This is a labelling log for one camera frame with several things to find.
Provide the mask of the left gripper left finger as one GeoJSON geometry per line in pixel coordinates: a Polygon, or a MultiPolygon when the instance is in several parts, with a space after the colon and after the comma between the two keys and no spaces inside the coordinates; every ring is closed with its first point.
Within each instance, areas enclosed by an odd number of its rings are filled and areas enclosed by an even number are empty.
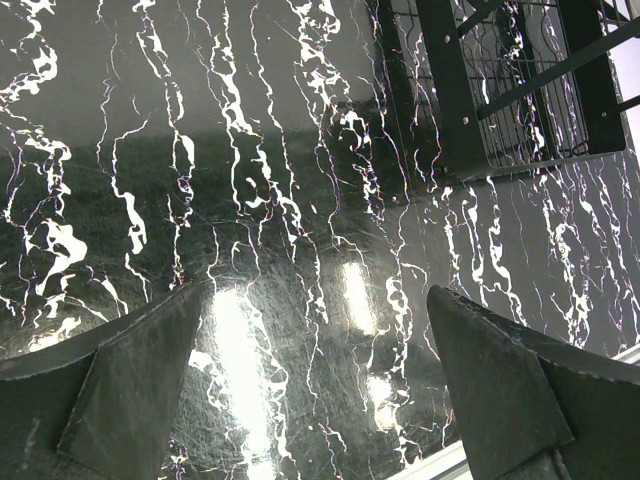
{"type": "Polygon", "coordinates": [[[200,322],[187,284],[1,363],[4,479],[155,479],[200,322]]]}

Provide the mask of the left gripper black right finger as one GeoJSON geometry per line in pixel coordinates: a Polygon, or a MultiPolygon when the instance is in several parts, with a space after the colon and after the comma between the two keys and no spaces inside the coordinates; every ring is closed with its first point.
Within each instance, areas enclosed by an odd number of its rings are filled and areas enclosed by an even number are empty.
{"type": "Polygon", "coordinates": [[[638,478],[638,366],[448,288],[430,288],[427,310],[473,478],[638,478]]]}

